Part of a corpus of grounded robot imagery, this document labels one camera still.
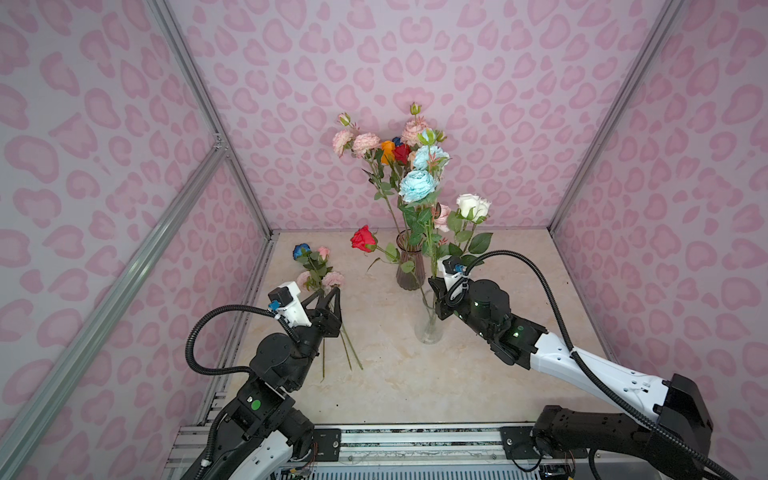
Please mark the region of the clear frosted glass vase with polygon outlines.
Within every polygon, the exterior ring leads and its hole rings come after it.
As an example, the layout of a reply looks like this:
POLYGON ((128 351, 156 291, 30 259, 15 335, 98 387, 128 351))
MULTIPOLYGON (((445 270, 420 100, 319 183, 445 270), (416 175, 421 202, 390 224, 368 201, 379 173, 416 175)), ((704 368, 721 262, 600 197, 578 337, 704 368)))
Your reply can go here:
POLYGON ((417 319, 414 326, 416 338, 423 344, 433 345, 443 338, 444 323, 439 319, 436 311, 436 299, 432 290, 422 288, 420 290, 422 306, 417 310, 417 319))

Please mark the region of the pink ribbed glass vase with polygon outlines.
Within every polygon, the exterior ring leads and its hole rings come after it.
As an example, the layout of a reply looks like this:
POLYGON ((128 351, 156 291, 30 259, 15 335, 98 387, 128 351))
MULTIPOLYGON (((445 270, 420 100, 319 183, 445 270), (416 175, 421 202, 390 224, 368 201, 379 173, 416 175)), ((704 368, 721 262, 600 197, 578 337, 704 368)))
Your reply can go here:
POLYGON ((399 260, 396 271, 397 284, 406 291, 419 290, 426 278, 422 255, 422 240, 411 241, 411 231, 403 230, 396 238, 399 260))

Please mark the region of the pale pink carnation spray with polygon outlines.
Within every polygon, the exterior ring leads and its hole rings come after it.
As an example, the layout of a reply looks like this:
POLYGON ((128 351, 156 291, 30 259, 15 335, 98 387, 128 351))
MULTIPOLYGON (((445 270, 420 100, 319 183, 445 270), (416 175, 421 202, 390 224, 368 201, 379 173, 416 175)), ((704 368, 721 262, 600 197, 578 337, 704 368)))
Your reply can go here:
POLYGON ((442 203, 435 205, 433 209, 433 225, 434 228, 442 233, 448 233, 450 228, 448 227, 448 218, 452 212, 451 208, 442 203))

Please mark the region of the white artificial rose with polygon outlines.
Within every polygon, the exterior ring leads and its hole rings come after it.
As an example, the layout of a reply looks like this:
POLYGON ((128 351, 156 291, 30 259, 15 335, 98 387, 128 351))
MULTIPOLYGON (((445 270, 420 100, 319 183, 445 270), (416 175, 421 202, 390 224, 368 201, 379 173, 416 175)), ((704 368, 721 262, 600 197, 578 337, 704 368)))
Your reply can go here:
POLYGON ((459 257, 464 264, 474 261, 490 247, 492 233, 479 232, 478 228, 488 219, 491 202, 472 193, 461 194, 456 208, 445 218, 445 227, 452 235, 447 243, 447 253, 459 257))

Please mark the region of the light blue carnation spray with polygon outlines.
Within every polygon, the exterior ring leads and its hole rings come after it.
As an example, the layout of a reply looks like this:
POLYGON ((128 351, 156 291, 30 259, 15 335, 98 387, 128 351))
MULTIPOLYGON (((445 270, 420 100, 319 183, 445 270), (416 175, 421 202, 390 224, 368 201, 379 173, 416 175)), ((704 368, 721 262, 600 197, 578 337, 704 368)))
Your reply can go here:
POLYGON ((434 228, 433 209, 439 202, 441 180, 450 161, 450 155, 442 148, 446 135, 441 130, 429 129, 428 144, 410 154, 410 171, 399 184, 398 208, 403 213, 407 230, 413 235, 425 235, 430 276, 437 276, 438 259, 442 247, 448 243, 448 233, 434 228))

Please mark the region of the small red artificial rose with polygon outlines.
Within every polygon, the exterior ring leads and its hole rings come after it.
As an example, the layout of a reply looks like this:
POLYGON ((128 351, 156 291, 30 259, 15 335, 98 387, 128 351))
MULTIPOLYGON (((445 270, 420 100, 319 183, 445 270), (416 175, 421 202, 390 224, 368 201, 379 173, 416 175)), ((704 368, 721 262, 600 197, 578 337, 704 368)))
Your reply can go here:
POLYGON ((409 160, 411 148, 406 143, 401 143, 394 149, 393 166, 397 172, 398 178, 402 179, 410 171, 411 161, 409 160))

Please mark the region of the orange artificial rose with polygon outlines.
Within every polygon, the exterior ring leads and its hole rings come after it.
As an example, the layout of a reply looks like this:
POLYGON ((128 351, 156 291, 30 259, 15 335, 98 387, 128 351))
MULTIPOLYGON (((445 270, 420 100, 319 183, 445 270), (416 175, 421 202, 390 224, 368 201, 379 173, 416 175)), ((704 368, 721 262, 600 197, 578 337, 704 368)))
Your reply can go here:
POLYGON ((387 140, 381 143, 380 147, 380 163, 390 170, 392 178, 397 180, 399 178, 399 172, 397 168, 397 162, 395 159, 396 144, 392 140, 387 140))

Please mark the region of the pink rosebud spray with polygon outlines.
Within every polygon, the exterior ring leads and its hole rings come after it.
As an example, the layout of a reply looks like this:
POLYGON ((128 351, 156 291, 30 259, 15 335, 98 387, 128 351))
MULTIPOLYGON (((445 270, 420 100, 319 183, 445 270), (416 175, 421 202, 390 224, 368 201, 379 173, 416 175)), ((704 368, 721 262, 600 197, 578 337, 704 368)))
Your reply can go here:
POLYGON ((428 144, 429 125, 421 115, 422 106, 418 103, 412 103, 409 106, 410 118, 406 121, 401 133, 401 142, 408 146, 411 151, 416 151, 422 146, 428 144))

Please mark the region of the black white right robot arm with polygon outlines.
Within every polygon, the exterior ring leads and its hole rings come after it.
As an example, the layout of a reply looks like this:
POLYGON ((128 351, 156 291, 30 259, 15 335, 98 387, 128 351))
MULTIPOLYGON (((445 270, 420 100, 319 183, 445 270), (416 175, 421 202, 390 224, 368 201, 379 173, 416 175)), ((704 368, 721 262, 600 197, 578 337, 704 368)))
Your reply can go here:
POLYGON ((455 316, 504 364, 562 380, 616 407, 578 412, 547 405, 531 435, 561 451, 606 450, 639 458, 671 479, 715 476, 708 456, 713 422, 698 385, 680 374, 665 379, 623 367, 514 314, 508 294, 491 280, 462 285, 432 277, 440 319, 455 316))

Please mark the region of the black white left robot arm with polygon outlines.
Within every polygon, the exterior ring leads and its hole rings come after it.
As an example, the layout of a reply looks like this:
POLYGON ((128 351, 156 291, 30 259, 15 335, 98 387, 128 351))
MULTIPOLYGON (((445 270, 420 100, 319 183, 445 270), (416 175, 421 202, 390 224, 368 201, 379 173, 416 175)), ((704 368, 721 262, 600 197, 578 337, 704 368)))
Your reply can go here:
POLYGON ((216 415, 202 452, 184 473, 186 479, 273 479, 288 463, 294 473, 318 462, 335 462, 340 455, 341 431, 317 428, 295 406, 299 390, 323 341, 339 337, 343 321, 341 292, 315 292, 301 300, 295 287, 285 284, 268 295, 262 309, 231 304, 203 315, 185 345, 185 360, 205 376, 244 374, 247 379, 233 400, 216 415), (282 329, 263 338, 246 365, 206 367, 195 357, 196 341, 214 318, 244 312, 277 321, 282 329))

